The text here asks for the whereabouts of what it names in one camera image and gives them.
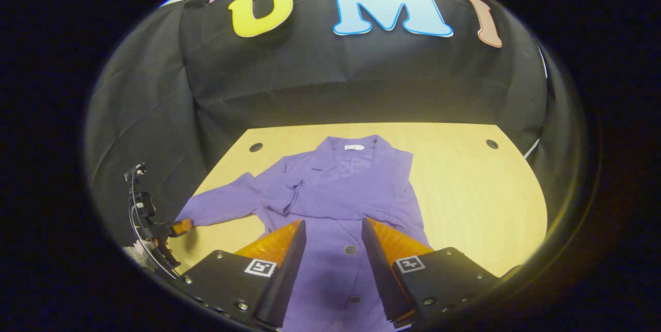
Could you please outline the purple corduroy shirt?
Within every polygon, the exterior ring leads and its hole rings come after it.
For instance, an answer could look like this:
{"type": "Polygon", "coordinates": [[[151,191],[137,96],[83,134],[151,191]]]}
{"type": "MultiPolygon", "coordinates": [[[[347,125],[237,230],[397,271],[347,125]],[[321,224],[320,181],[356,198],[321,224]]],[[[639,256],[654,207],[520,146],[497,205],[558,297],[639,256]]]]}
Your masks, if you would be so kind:
{"type": "Polygon", "coordinates": [[[255,214],[266,233],[306,224],[283,332],[395,332],[361,238],[370,217],[428,245],[410,182],[413,154],[381,136],[327,137],[257,176],[192,196],[177,216],[208,226],[255,214]]]}

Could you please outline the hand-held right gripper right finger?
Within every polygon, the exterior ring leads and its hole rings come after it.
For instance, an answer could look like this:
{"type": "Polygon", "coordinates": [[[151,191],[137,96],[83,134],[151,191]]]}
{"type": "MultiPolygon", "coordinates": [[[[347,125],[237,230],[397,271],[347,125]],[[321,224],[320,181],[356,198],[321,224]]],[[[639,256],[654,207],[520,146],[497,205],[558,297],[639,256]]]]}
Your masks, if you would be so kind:
{"type": "Polygon", "coordinates": [[[471,329],[488,295],[520,268],[495,276],[455,247],[434,250],[370,217],[361,235],[386,319],[397,329],[471,329]]]}

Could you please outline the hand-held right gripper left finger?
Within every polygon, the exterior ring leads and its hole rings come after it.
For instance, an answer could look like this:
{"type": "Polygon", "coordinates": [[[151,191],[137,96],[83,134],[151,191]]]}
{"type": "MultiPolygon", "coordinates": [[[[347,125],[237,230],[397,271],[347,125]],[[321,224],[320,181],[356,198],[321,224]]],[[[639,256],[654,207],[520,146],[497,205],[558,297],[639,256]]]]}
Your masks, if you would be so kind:
{"type": "Polygon", "coordinates": [[[233,254],[214,250],[179,277],[179,290],[222,318],[279,329],[306,242],[306,223],[296,220],[233,254]]]}

